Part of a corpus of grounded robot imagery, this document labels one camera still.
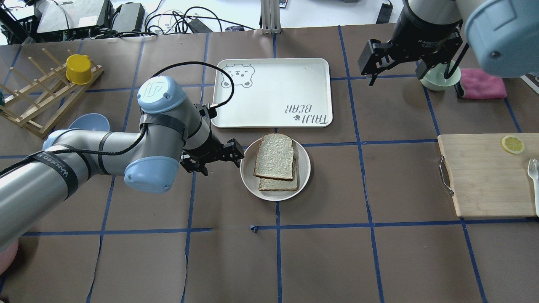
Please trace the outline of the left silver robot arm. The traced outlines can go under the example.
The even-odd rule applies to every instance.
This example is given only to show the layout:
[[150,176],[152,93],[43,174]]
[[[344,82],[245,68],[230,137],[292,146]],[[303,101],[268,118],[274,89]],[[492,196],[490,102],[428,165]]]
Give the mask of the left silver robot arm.
[[173,78],[158,75],[137,92],[137,133],[61,129],[43,149],[1,172],[0,242],[7,248],[94,175],[122,176],[127,186],[164,193],[178,170],[208,175],[206,164],[240,166],[242,146],[211,130],[214,106],[195,105]]

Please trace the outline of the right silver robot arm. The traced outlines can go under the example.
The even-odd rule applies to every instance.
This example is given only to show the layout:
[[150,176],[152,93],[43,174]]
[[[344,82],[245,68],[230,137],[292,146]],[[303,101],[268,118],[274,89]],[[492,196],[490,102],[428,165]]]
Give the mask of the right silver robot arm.
[[359,59],[373,85],[383,71],[420,61],[418,79],[448,64],[466,41],[490,75],[520,77],[539,70],[537,0],[405,0],[391,39],[368,40]]

